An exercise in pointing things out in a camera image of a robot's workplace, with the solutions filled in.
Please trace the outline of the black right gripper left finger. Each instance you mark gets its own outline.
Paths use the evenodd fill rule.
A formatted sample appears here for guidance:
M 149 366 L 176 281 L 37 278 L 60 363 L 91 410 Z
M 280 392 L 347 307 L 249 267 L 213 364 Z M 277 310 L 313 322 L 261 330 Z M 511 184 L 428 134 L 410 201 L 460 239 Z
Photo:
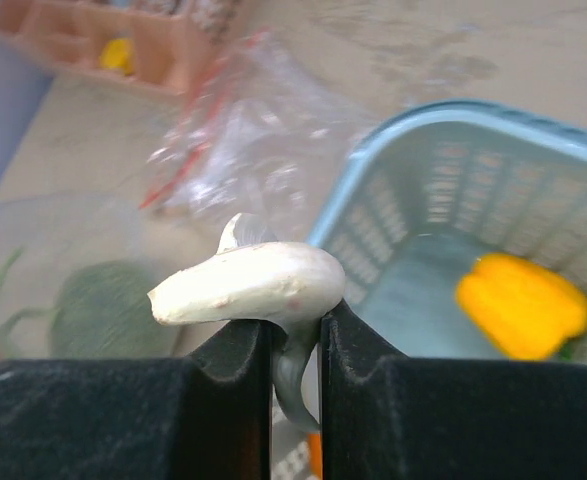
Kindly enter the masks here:
M 0 362 L 0 479 L 266 479 L 272 330 L 182 358 Z

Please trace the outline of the white garlic bulbs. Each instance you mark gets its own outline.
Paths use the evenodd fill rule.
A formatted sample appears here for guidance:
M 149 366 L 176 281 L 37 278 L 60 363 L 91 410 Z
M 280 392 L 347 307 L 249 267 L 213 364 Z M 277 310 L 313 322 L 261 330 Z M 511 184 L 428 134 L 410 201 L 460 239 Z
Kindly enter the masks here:
M 316 433 L 320 424 L 305 405 L 302 380 L 320 320 L 343 300 L 345 286 L 334 256 L 303 242 L 279 241 L 259 216 L 238 213 L 213 256 L 167 277 L 148 298 L 162 325 L 259 320 L 279 327 L 285 340 L 272 354 L 279 406 L 298 428 Z

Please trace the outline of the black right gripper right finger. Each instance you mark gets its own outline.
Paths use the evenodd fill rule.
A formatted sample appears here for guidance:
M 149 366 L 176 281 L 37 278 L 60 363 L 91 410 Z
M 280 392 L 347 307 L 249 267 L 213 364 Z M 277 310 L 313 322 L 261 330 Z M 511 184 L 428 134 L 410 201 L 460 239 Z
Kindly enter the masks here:
M 346 304 L 321 322 L 327 479 L 587 479 L 587 366 L 404 355 Z

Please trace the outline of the orange fruit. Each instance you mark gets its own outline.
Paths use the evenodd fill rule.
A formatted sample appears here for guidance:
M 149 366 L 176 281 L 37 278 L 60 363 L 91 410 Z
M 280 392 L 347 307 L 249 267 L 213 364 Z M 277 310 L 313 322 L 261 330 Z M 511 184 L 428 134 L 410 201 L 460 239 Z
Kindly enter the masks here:
M 455 292 L 460 309 L 507 357 L 544 361 L 587 331 L 587 296 L 532 261 L 480 257 Z

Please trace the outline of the green netted melon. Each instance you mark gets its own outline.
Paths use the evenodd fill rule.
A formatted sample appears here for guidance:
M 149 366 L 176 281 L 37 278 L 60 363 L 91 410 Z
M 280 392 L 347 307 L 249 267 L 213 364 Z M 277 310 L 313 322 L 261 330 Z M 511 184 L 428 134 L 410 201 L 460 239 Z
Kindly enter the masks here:
M 0 266 L 0 296 L 11 268 L 25 249 L 14 249 Z M 25 306 L 0 323 L 0 354 L 25 358 L 12 334 L 23 320 L 47 322 L 43 358 L 128 359 L 171 355 L 177 327 L 162 327 L 148 292 L 155 277 L 141 263 L 109 260 L 74 270 L 47 307 Z

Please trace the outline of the clear zip bag orange zipper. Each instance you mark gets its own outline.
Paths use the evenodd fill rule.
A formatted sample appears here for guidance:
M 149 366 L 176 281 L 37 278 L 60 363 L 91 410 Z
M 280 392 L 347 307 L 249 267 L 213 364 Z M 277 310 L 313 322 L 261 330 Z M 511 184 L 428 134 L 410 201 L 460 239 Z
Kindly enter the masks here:
M 109 260 L 139 262 L 155 277 L 155 286 L 210 250 L 183 224 L 106 194 L 44 195 L 0 203 L 0 266 L 18 247 L 25 251 L 2 290 L 0 323 L 22 307 L 51 305 L 66 277 L 84 266 Z M 195 350 L 212 334 L 209 327 L 177 328 L 179 339 L 169 356 Z M 25 358 L 43 358 L 46 332 L 46 321 L 23 320 L 12 339 Z M 11 358 L 0 354 L 0 359 Z

